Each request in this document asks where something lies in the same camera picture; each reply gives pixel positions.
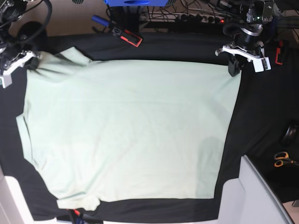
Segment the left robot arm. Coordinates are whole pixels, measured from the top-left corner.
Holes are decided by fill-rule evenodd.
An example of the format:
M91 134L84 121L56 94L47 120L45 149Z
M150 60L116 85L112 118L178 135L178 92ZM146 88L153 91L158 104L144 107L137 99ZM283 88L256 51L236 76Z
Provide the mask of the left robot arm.
M264 31L264 27L273 19L274 1L241 0L230 5L233 16L224 20L222 31L233 40L216 50L215 55L228 54L228 72L232 77L238 75L247 63L253 63L256 73L270 70L265 45L271 32Z

